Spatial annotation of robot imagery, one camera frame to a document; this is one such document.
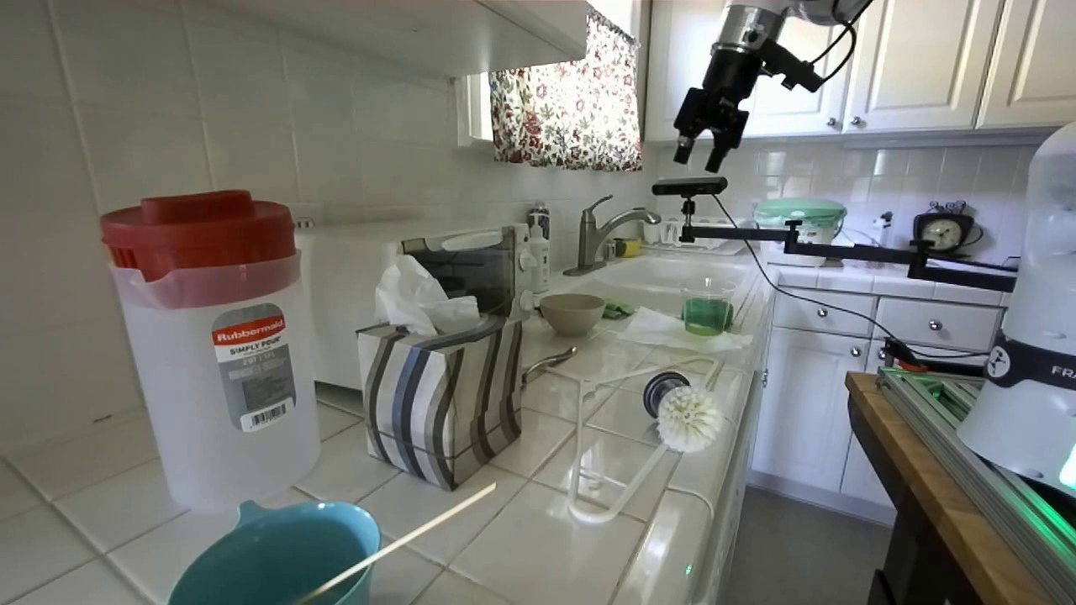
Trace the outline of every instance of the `patterned curtain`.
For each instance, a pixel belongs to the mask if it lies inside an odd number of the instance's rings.
[[[499,162],[638,170],[634,39],[588,10],[583,58],[489,73]]]

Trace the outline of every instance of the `white plastic jug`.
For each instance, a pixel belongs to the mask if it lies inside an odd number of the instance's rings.
[[[249,191],[100,218],[170,499],[236,510],[319,456],[293,218]]]

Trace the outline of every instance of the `striped towel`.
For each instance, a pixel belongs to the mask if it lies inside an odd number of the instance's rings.
[[[517,318],[446,337],[358,329],[367,449],[455,492],[521,432],[517,354]]]

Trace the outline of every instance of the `container label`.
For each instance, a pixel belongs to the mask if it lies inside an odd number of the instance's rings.
[[[217,317],[212,354],[225,380],[236,431],[254,432],[294,406],[294,375],[280,307],[249,307]]]

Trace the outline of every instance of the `window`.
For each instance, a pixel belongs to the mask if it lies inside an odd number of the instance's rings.
[[[638,169],[638,0],[596,0],[588,55],[572,65],[462,79],[462,136],[494,157],[566,169]]]

